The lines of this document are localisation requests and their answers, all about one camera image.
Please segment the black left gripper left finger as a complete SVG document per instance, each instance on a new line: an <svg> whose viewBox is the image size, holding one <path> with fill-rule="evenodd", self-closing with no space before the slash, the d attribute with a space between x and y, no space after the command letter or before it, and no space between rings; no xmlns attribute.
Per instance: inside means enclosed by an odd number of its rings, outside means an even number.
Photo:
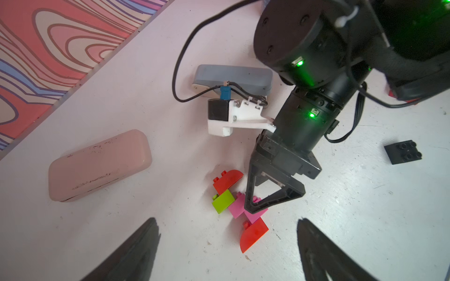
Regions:
<svg viewBox="0 0 450 281"><path fill-rule="evenodd" d="M149 218L84 281L148 281L161 235L155 218Z"/></svg>

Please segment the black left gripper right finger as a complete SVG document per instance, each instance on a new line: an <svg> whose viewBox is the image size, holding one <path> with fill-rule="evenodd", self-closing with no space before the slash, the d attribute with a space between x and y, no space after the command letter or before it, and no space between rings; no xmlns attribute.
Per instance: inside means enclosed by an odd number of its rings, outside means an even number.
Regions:
<svg viewBox="0 0 450 281"><path fill-rule="evenodd" d="M376 279L308 219L298 221L297 237L307 281L374 281Z"/></svg>

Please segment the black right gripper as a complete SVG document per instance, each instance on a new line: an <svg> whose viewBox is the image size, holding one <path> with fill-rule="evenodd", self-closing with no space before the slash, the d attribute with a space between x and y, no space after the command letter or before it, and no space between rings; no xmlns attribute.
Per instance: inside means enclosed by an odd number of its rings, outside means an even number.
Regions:
<svg viewBox="0 0 450 281"><path fill-rule="evenodd" d="M293 90L274 120L275 132L263 131L250 158L244 209L255 214L263 209L305 195L305 187L292 176L315 179L321 173L312 150L343 110L343 95L330 90ZM279 189L253 203L257 178L265 176Z"/></svg>

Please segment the green lego brick front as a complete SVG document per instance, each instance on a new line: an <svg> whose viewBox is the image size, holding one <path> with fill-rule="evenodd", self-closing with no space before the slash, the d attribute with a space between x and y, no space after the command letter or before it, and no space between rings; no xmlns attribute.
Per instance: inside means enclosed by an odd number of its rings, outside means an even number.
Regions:
<svg viewBox="0 0 450 281"><path fill-rule="evenodd" d="M230 190L225 190L221 195L214 195L212 200L212 206L218 214L224 212L235 202L235 198Z"/></svg>

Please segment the red curved lego brick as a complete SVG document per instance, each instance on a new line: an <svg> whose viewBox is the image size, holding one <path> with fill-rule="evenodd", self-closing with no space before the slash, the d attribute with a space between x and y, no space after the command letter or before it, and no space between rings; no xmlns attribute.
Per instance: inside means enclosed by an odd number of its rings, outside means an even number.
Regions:
<svg viewBox="0 0 450 281"><path fill-rule="evenodd" d="M262 218L251 223L243 223L244 231L240 237L240 249L242 253L247 252L261 237L268 232L268 227Z"/></svg>
<svg viewBox="0 0 450 281"><path fill-rule="evenodd" d="M217 191L217 194L220 196L226 190L231 188L234 184L236 184L240 179L242 179L243 173L239 170L224 170L221 173L220 177L216 177L213 179L213 187Z"/></svg>

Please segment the black lego brick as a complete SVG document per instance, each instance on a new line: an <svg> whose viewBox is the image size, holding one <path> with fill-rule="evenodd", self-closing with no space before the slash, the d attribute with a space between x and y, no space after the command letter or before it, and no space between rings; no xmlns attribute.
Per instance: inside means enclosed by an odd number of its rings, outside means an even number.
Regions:
<svg viewBox="0 0 450 281"><path fill-rule="evenodd" d="M417 144L413 140L386 145L384 149L392 165L421 160L423 156L418 151Z"/></svg>

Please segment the pink lego brick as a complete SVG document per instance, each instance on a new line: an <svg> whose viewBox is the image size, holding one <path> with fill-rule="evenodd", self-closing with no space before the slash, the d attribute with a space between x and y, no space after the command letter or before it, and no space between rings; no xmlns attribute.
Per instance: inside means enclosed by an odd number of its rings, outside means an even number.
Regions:
<svg viewBox="0 0 450 281"><path fill-rule="evenodd" d="M245 198L244 193L237 192L235 201L229 205L228 210L234 219L237 219L244 213Z"/></svg>
<svg viewBox="0 0 450 281"><path fill-rule="evenodd" d="M259 201L261 201L260 197L257 196L253 196L253 203L258 203ZM244 210L244 214L247 217L248 221L251 224L254 224L262 215L264 215L266 212L268 211L268 209L263 209L255 214L252 214L250 212L248 212L247 210Z"/></svg>

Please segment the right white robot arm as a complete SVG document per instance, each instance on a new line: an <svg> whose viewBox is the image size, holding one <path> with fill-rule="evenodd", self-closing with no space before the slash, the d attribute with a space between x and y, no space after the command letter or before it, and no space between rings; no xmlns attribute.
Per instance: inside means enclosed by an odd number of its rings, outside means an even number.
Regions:
<svg viewBox="0 0 450 281"><path fill-rule="evenodd" d="M366 78L383 73L397 99L416 105L450 87L450 6L442 1L271 1L254 35L257 59L293 85L258 136L250 158L245 209L252 214L305 194L295 179L315 179L313 148L356 96L357 125L369 94Z"/></svg>

